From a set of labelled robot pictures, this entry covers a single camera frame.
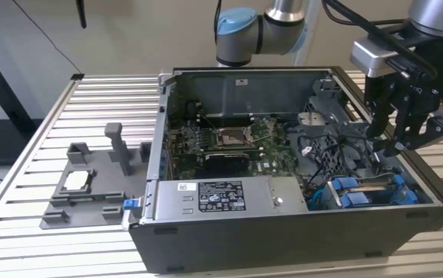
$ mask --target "warning label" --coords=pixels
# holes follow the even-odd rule
[[[200,212],[246,210],[242,181],[199,182],[198,187]]]

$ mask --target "white label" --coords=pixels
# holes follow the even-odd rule
[[[195,191],[198,184],[195,182],[184,182],[178,184],[179,191]]]

